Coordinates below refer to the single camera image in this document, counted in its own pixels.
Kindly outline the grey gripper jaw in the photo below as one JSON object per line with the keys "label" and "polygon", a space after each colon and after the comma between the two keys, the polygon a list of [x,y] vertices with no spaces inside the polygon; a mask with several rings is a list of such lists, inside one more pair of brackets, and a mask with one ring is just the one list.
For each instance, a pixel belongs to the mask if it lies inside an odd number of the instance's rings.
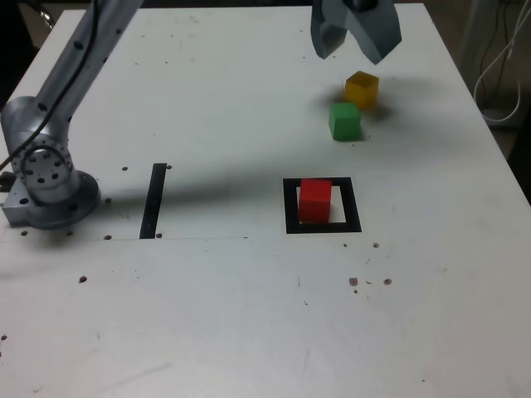
{"label": "grey gripper jaw", "polygon": [[317,56],[326,59],[343,45],[348,32],[350,1],[314,0],[310,36]]}
{"label": "grey gripper jaw", "polygon": [[393,1],[347,1],[346,28],[362,53],[377,65],[402,41]]}

